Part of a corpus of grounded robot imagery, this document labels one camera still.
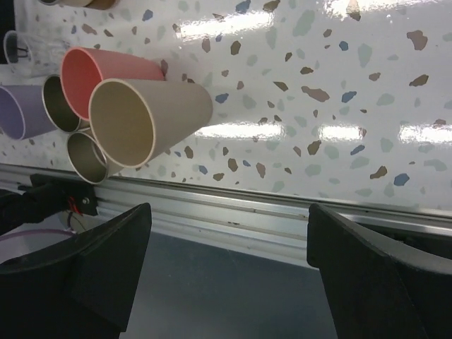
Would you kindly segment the steel cup with cork base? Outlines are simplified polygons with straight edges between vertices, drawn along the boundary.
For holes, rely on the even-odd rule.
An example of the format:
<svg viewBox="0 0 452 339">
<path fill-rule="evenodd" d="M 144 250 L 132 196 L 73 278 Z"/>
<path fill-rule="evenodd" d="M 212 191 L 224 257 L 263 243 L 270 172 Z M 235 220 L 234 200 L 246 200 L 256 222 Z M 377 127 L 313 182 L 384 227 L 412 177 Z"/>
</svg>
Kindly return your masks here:
<svg viewBox="0 0 452 339">
<path fill-rule="evenodd" d="M 95 10 L 107 10 L 115 5 L 117 0 L 39 0 L 46 6 L 70 6 L 74 8 L 91 8 Z"/>
</svg>

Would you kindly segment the pink plastic cup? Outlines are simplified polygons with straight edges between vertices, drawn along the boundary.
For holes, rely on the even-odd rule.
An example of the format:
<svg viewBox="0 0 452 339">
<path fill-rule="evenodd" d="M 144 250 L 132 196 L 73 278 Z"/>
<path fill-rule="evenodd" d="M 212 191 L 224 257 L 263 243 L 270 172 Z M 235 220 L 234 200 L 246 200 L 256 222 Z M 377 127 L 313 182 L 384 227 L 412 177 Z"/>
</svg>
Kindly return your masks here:
<svg viewBox="0 0 452 339">
<path fill-rule="evenodd" d="M 64 97 L 82 120 L 89 120 L 88 105 L 94 88 L 109 78 L 165 79 L 158 64 L 132 54 L 72 47 L 62 59 L 60 80 Z"/>
</svg>

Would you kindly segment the purple plastic cup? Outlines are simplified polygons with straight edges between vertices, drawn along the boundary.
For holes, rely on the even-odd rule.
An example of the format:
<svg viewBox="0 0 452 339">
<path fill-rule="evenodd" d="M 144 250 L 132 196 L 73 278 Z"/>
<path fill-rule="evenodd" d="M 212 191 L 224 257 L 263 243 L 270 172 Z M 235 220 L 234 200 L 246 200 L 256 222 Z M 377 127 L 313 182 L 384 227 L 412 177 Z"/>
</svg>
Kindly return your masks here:
<svg viewBox="0 0 452 339">
<path fill-rule="evenodd" d="M 56 129 L 45 111 L 41 85 L 1 86 L 1 130 L 9 138 L 21 141 Z"/>
</svg>

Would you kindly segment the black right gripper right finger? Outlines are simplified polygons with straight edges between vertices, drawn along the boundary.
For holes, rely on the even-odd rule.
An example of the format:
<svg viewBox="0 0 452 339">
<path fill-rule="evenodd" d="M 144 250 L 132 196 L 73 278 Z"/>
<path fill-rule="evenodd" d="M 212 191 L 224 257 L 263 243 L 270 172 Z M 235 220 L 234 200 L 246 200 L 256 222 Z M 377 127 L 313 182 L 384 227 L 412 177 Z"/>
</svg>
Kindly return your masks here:
<svg viewBox="0 0 452 339">
<path fill-rule="evenodd" d="M 309 207 L 307 261 L 339 338 L 450 338 L 451 240 L 375 230 Z"/>
</svg>

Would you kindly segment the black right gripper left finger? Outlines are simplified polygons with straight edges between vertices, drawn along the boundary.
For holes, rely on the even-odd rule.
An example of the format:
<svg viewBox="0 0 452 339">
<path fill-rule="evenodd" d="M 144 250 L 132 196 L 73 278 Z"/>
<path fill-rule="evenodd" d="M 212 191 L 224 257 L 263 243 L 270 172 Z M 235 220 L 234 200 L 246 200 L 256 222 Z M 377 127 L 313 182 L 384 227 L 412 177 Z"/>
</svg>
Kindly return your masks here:
<svg viewBox="0 0 452 339">
<path fill-rule="evenodd" d="M 1 264 L 1 332 L 123 333 L 152 226 L 149 203 Z"/>
</svg>

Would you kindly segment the beige plastic cup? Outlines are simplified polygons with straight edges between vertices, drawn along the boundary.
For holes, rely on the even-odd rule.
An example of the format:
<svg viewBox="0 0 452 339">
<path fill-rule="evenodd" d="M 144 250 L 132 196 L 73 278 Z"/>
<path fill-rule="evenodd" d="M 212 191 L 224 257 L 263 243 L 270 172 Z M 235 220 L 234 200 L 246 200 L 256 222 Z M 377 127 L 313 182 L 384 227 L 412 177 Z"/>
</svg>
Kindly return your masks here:
<svg viewBox="0 0 452 339">
<path fill-rule="evenodd" d="M 110 78 L 93 90 L 88 113 L 102 152 L 138 168 L 206 126 L 213 103 L 195 83 Z"/>
</svg>

